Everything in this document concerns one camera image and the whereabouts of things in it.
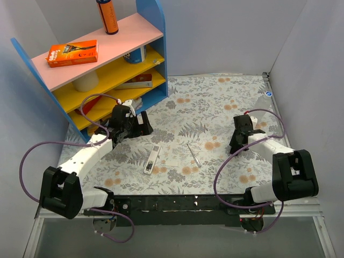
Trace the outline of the white remote control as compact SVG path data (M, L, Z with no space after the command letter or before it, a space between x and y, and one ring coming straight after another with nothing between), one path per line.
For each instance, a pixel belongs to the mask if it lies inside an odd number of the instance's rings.
M160 149L161 147L158 146L158 145L154 145L151 152L150 152L150 155L148 157L148 160L146 162L146 165L144 167L144 170L143 170L143 173L146 174L146 175L150 175L153 171L153 168L155 166L155 163L158 159L158 155L159 155L159 152L160 152Z

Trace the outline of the white battery cover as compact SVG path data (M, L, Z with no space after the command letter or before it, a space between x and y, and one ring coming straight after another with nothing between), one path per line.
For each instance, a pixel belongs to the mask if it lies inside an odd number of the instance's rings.
M179 162L177 160L166 160L165 165L168 167L179 167Z

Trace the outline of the small screwdriver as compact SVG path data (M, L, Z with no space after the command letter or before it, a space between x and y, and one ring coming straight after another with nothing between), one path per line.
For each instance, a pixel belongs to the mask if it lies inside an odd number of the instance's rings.
M200 161L197 159L197 157L195 156L194 152L192 151L192 149L190 148L189 144L187 144L187 147L191 153L191 156L193 157L193 160L195 161L195 164L197 165L198 168L202 167L202 164L200 163Z

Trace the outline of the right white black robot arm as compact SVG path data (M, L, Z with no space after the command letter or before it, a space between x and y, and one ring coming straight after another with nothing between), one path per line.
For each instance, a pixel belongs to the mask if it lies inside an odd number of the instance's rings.
M294 150L267 139L262 130L255 130L256 118L247 114L234 117L234 133L230 140L230 154L238 150L252 150L272 165L272 180L250 187L243 195L243 206L248 213L257 213L263 203L313 197L319 193L311 154L307 150Z

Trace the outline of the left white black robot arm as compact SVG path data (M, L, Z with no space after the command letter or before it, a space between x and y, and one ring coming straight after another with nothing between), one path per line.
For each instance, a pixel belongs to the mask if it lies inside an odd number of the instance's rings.
M82 210L96 208L108 215L114 210L113 192L102 187L82 189L88 172L125 139L150 135L153 128L145 111L135 114L127 105L116 105L87 146L57 168L43 174L39 204L46 210L73 219Z

